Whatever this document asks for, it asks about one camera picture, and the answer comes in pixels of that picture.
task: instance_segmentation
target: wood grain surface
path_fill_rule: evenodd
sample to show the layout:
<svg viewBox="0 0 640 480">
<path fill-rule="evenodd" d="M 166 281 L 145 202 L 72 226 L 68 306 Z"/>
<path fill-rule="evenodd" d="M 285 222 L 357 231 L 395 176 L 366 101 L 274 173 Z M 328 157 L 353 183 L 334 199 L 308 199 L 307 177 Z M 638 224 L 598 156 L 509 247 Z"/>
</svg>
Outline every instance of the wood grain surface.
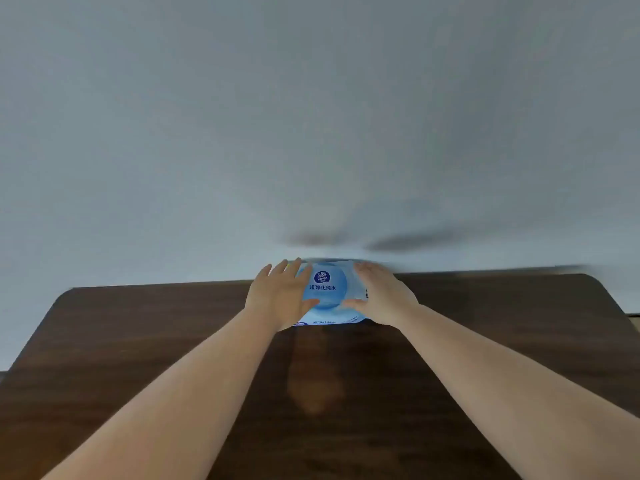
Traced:
<svg viewBox="0 0 640 480">
<path fill-rule="evenodd" d="M 401 275 L 421 303 L 638 415 L 640 335 L 583 274 Z M 73 289 L 0 384 L 0 477 L 38 479 L 243 306 L 247 282 Z M 518 476 L 395 329 L 277 334 L 217 479 Z"/>
</svg>

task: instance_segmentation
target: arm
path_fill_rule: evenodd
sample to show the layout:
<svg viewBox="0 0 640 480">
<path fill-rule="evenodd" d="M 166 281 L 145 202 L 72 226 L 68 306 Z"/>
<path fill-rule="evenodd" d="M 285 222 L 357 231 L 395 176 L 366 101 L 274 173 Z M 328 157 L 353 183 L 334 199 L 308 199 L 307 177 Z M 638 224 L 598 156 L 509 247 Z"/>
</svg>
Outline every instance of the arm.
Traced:
<svg viewBox="0 0 640 480">
<path fill-rule="evenodd" d="M 317 300 L 302 302 L 311 266 L 297 259 L 252 283 L 244 310 L 151 382 L 46 480 L 204 479 L 236 420 L 274 334 Z"/>
<path fill-rule="evenodd" d="M 523 478 L 640 478 L 640 419 L 419 305 L 382 266 L 356 270 L 369 300 L 344 304 L 398 328 Z"/>
</svg>

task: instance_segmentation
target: blue package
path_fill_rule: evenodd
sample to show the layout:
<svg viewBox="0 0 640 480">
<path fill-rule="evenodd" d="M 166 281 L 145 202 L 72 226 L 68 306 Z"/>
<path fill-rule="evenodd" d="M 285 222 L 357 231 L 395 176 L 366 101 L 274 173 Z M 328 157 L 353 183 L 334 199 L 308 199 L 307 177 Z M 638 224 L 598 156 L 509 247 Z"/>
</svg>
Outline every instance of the blue package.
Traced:
<svg viewBox="0 0 640 480">
<path fill-rule="evenodd" d="M 353 270 L 353 261 L 327 261 L 303 265 L 313 266 L 303 299 L 318 298 L 320 303 L 309 310 L 294 326 L 357 323 L 366 317 L 353 308 L 341 306 L 343 299 L 368 299 L 364 284 Z"/>
</svg>

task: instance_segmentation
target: dark blue round logo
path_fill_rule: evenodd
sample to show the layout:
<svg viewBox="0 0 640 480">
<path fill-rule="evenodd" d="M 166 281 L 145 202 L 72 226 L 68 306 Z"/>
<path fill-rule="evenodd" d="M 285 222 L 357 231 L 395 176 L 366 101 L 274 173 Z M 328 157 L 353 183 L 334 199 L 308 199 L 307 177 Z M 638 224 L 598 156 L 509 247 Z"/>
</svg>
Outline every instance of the dark blue round logo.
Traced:
<svg viewBox="0 0 640 480">
<path fill-rule="evenodd" d="M 331 279 L 331 276 L 326 271 L 318 271 L 314 276 L 314 281 L 316 283 L 326 283 Z"/>
</svg>

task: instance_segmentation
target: person's left arm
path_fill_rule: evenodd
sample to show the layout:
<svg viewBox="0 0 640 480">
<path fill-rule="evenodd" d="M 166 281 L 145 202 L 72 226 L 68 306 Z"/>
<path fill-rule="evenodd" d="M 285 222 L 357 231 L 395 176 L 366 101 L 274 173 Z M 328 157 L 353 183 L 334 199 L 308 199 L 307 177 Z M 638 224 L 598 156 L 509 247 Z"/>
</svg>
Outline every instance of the person's left arm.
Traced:
<svg viewBox="0 0 640 480">
<path fill-rule="evenodd" d="M 204 479 L 278 330 L 302 301 L 311 266 L 284 260 L 252 282 L 244 309 L 122 407 L 45 480 Z"/>
</svg>

